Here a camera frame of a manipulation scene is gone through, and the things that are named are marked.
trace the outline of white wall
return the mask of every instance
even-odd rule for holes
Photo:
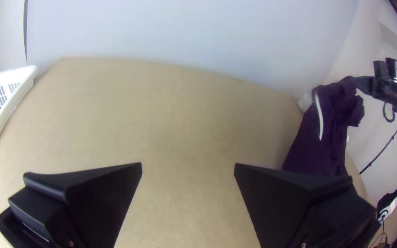
[[[26,65],[24,0],[0,0],[0,72]]]
[[[357,0],[55,0],[28,3],[27,61],[131,56],[301,92],[330,71]]]

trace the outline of white reflective stripe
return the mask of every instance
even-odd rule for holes
[[[323,119],[323,112],[321,111],[321,105],[319,103],[319,98],[318,98],[317,93],[315,93],[315,104],[317,105],[317,111],[318,111],[319,140],[321,140],[323,138],[324,119]]]

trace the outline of purple garment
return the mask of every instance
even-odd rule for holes
[[[357,127],[364,116],[363,99],[356,96],[352,77],[312,90],[318,95],[323,115],[323,136],[319,139],[318,110],[313,104],[304,113],[283,170],[315,175],[347,175],[345,167],[347,128]]]

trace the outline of purple cloth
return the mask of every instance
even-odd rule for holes
[[[312,90],[319,97],[323,113],[323,136],[319,140],[319,119],[315,104],[304,113],[283,170],[315,175],[347,175],[345,167],[347,128],[357,127],[364,116],[363,99],[356,96],[352,77]]]

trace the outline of black cable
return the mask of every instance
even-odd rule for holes
[[[384,116],[384,118],[386,119],[387,122],[392,123],[395,121],[395,111],[392,109],[391,110],[391,119],[387,118],[387,114],[386,114],[386,102],[384,102],[384,106],[382,107],[382,115]]]
[[[390,140],[387,142],[386,146],[384,146],[384,148],[378,153],[378,155],[376,155],[376,157],[369,164],[367,164],[367,166],[363,170],[361,170],[359,174],[362,174],[365,170],[367,170],[368,167],[372,166],[373,162],[382,154],[382,152],[387,148],[390,142],[395,139],[396,134],[397,134],[397,129],[396,132],[391,136]]]

